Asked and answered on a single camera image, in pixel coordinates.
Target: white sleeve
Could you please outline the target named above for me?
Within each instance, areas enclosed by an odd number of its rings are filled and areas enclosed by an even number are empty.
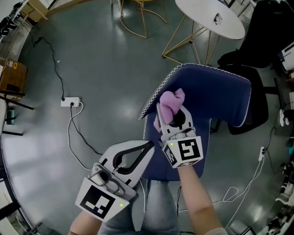
[[[207,232],[205,235],[228,235],[224,228],[217,228]]]

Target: gray floor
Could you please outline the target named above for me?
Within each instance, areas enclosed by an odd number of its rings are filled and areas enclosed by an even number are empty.
[[[159,3],[155,1],[146,7],[159,12]],[[57,13],[32,31],[35,39],[45,36],[52,43],[59,61],[58,70],[64,79],[65,96],[78,96],[85,104],[85,110],[76,123],[89,143],[100,152],[111,144],[142,138],[144,121],[136,119],[137,113],[177,65],[163,59],[161,53],[183,14],[173,1],[168,1],[166,6],[168,24],[146,13],[148,39],[126,31],[119,22],[117,5],[111,8],[108,0],[86,2]],[[125,22],[142,32],[136,3],[130,2],[126,7]],[[175,40],[187,35],[191,26],[192,22],[187,20]],[[195,40],[202,62],[207,39],[208,32]],[[235,50],[241,43],[221,38],[210,64],[216,67],[221,55]],[[182,62],[195,62],[190,46],[180,48],[173,56]],[[6,165],[15,194],[30,221],[34,224],[42,221],[48,227],[67,234],[79,213],[74,202],[88,172],[80,167],[68,149],[70,110],[60,107],[61,84],[54,73],[48,45],[40,42],[33,48],[28,38],[19,61],[28,66],[26,96],[22,102],[34,106],[35,110],[16,107],[15,126],[5,127],[5,130],[24,132],[23,137],[1,137]],[[274,85],[273,71],[266,68],[259,72],[264,85]],[[219,132],[211,135],[201,180],[213,201],[222,199],[230,186],[237,186],[242,191],[253,176],[260,146],[267,145],[278,110],[276,95],[267,95],[267,100],[269,120],[264,125],[232,136],[226,123],[222,123]],[[276,168],[288,158],[286,142],[290,128],[282,131],[273,136],[270,147]],[[83,143],[73,128],[70,134],[74,152],[87,167],[91,167],[99,156]],[[274,199],[282,179],[280,174],[273,176],[266,158],[260,177],[252,184],[230,227],[237,232],[247,226],[260,231],[281,207]],[[170,183],[175,200],[179,185],[179,182]],[[143,218],[141,190],[139,193],[140,198],[134,206],[137,229]],[[236,200],[216,206],[224,226],[239,203],[240,200]],[[185,208],[181,197],[180,209]],[[179,223],[181,230],[192,231],[186,212],[180,213]]]

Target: yellow stool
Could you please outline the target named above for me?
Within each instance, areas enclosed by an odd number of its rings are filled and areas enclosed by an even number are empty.
[[[147,10],[144,8],[144,3],[145,2],[150,2],[150,1],[154,1],[154,0],[132,0],[132,1],[135,1],[137,3],[139,3],[140,5],[140,9],[141,10],[141,14],[142,14],[142,20],[143,20],[143,26],[144,26],[144,32],[145,32],[145,36],[144,35],[141,35],[141,34],[137,34],[135,32],[133,32],[132,30],[130,30],[123,22],[123,17],[124,17],[124,14],[123,14],[123,8],[124,8],[124,0],[121,4],[121,11],[120,11],[120,21],[122,23],[122,25],[127,29],[129,30],[131,33],[135,34],[135,35],[138,35],[140,37],[143,37],[143,38],[147,38],[147,32],[146,32],[146,25],[145,25],[145,20],[144,20],[144,14],[143,14],[143,11],[148,11],[148,12],[151,12],[157,16],[159,16],[165,23],[167,23],[167,20],[165,20],[161,15],[157,14],[156,12],[153,12],[151,10]],[[166,16],[166,11],[165,11],[165,6],[164,6],[164,14],[165,14],[165,18],[167,19],[167,16]]]

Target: person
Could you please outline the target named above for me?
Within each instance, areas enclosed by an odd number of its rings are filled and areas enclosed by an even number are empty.
[[[210,196],[194,168],[178,168],[182,192],[196,235],[227,235],[219,222]],[[147,203],[141,231],[135,232],[129,205],[106,223],[82,211],[69,235],[179,235],[176,207],[167,182],[147,182]]]

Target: blue chair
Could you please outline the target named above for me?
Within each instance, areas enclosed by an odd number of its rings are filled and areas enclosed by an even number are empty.
[[[155,153],[146,168],[143,178],[178,181],[177,169],[173,169],[161,151],[158,140],[161,134],[153,126],[156,103],[165,91],[185,92],[184,107],[191,113],[196,135],[201,136],[204,158],[193,167],[198,176],[204,171],[209,144],[211,119],[221,119],[240,127],[245,121],[251,94],[251,83],[239,75],[198,64],[182,64],[174,68],[139,113],[145,118],[145,140],[155,143]]]

